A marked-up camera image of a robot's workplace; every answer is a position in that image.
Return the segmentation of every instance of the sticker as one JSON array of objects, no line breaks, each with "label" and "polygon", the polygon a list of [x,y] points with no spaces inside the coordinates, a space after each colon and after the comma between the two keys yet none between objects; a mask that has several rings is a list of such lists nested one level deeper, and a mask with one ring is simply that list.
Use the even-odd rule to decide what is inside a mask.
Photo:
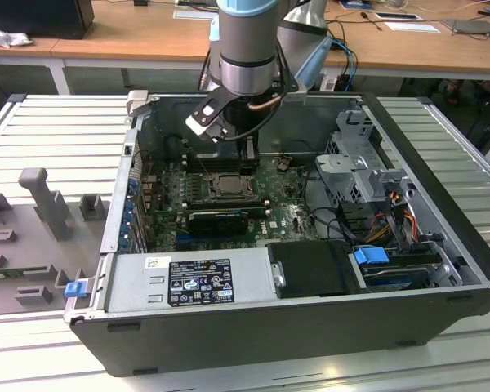
[{"label": "sticker", "polygon": [[145,268],[169,268],[171,260],[172,257],[170,256],[146,257]]},{"label": "sticker", "polygon": [[[148,257],[163,259],[170,257]],[[210,305],[234,302],[229,259],[172,261],[169,267],[170,306]]]}]

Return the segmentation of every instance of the white paper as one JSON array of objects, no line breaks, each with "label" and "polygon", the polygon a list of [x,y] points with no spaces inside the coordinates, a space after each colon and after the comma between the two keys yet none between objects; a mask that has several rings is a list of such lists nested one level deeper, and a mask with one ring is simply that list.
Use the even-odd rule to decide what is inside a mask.
[{"label": "white paper", "polygon": [[171,260],[172,257],[170,256],[146,257],[145,268],[169,268]]},{"label": "white paper", "polygon": [[33,41],[29,40],[27,34],[24,33],[6,33],[0,30],[0,47],[17,47],[22,45],[29,45]]},{"label": "white paper", "polygon": [[394,31],[416,31],[418,33],[441,33],[432,24],[385,22]]},{"label": "white paper", "polygon": [[215,12],[209,11],[184,11],[175,10],[172,13],[174,19],[198,19],[198,20],[213,20],[218,16]]}]

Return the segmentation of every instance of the paper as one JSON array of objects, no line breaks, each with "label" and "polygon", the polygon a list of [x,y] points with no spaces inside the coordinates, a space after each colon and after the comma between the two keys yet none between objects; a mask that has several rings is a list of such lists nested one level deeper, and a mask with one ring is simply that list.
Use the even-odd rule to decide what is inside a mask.
[{"label": "paper", "polygon": [[184,11],[175,10],[172,14],[174,19],[202,19],[202,20],[213,20],[218,14],[216,12],[209,11]]},{"label": "paper", "polygon": [[29,40],[27,34],[24,33],[6,33],[5,31],[0,31],[0,47],[18,47],[22,45],[29,45],[33,41]]},{"label": "paper", "polygon": [[432,24],[385,22],[394,31],[416,31],[418,33],[441,33]]}]

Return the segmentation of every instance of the open computer chassis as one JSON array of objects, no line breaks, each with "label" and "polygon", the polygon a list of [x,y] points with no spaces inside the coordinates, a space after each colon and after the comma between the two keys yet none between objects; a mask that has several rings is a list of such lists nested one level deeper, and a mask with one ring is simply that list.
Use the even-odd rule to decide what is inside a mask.
[{"label": "open computer chassis", "polygon": [[[424,345],[458,319],[490,310],[490,247],[408,139],[403,129],[413,124],[398,125],[390,114],[423,109],[422,103],[393,107],[391,100],[348,94],[286,102],[260,131],[260,166],[239,175],[239,168],[228,169],[232,163],[214,159],[220,147],[198,140],[184,125],[202,98],[154,96],[134,118],[96,277],[82,279],[89,284],[85,299],[68,300],[71,329],[108,373],[179,372]],[[316,149],[323,152],[317,158]],[[269,194],[262,193],[265,187]],[[301,192],[308,197],[303,202]],[[397,243],[408,242],[409,254],[427,246],[438,260],[429,262],[433,269],[415,287],[407,288],[402,277],[383,285],[370,280],[367,265],[354,256],[374,245],[370,239],[367,245],[348,243],[345,233],[358,238],[367,229],[368,238],[375,228],[363,225],[379,219],[379,210],[363,215],[361,227],[349,213],[343,221],[328,215],[337,214],[339,205],[350,213],[353,205],[363,207],[356,214],[377,203],[395,208],[398,196],[413,210],[423,239],[414,236],[412,219],[411,225],[404,220],[391,230],[403,233]],[[240,203],[233,204],[237,198]],[[209,209],[213,203],[221,204]],[[335,208],[321,207],[319,215],[325,203]],[[222,228],[208,229],[207,214],[223,219]],[[340,234],[318,218],[336,218],[335,227],[348,231]],[[344,237],[348,246],[339,240]],[[391,241],[378,245],[385,247],[401,252]],[[321,265],[340,259],[336,272]],[[325,282],[331,290],[316,275],[340,278]],[[210,277],[221,285],[206,298],[203,285],[216,292]]]}]

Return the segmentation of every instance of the green circuit board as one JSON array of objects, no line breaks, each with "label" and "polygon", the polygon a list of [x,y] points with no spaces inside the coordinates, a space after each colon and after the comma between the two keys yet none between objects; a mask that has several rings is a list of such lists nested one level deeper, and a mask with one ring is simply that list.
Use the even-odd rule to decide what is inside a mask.
[{"label": "green circuit board", "polygon": [[305,173],[296,167],[280,172],[279,158],[262,158],[256,173],[247,176],[255,187],[255,197],[269,200],[269,215],[250,218],[244,235],[227,238],[195,238],[189,233],[189,211],[182,207],[192,196],[189,184],[206,174],[187,173],[179,163],[170,163],[157,174],[157,203],[149,209],[154,221],[155,252],[197,251],[264,247],[269,242],[318,239],[317,231],[302,205],[301,189]]}]

